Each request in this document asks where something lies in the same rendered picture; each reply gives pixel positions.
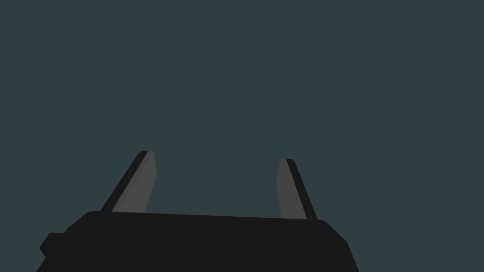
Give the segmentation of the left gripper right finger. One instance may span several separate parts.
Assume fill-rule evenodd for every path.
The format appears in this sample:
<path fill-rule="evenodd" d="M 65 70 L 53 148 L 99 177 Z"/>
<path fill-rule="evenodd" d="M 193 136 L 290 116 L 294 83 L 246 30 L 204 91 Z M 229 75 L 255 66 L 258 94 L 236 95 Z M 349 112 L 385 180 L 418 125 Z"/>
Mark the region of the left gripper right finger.
<path fill-rule="evenodd" d="M 317 215 L 294 160 L 280 159 L 276 184 L 281 218 L 317 219 Z"/>

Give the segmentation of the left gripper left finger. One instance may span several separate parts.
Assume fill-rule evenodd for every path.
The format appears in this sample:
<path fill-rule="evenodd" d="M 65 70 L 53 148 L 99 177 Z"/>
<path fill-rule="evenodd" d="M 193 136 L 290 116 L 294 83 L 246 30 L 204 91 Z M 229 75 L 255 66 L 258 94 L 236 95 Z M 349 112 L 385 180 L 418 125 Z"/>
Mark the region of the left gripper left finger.
<path fill-rule="evenodd" d="M 154 152 L 139 152 L 104 203 L 101 211 L 145 213 L 156 177 Z"/>

